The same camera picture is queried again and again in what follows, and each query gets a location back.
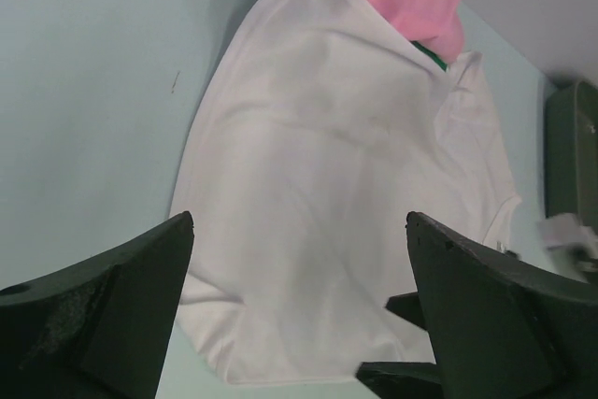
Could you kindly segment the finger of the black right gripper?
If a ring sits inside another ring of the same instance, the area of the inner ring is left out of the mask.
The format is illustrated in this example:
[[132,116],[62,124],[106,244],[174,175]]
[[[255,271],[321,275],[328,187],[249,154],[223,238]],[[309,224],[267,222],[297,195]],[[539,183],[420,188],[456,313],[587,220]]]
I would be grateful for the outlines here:
[[426,322],[417,292],[390,297],[385,308],[393,315],[402,318],[425,330]]
[[441,399],[438,367],[433,363],[363,363],[355,377],[381,399]]

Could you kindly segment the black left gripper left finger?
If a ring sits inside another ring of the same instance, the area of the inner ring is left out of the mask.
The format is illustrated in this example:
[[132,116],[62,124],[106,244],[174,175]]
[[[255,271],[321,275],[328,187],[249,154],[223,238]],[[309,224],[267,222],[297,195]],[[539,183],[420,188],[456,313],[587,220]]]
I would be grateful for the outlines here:
[[183,212],[1,291],[4,398],[153,398],[191,259]]

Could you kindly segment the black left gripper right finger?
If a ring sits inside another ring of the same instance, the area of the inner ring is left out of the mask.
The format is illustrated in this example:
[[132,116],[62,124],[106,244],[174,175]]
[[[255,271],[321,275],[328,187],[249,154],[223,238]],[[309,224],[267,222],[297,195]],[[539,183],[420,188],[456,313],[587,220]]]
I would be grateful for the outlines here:
[[594,398],[597,289],[419,213],[407,247],[447,398]]

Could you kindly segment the white t shirt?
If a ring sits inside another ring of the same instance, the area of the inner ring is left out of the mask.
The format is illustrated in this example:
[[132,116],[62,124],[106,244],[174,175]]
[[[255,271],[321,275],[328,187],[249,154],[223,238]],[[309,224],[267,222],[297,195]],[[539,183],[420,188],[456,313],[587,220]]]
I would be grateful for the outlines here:
[[192,124],[172,209],[195,239],[177,319],[225,382],[337,382],[432,362],[392,315],[406,216],[491,248],[519,196],[482,57],[447,69],[366,0],[259,0]]

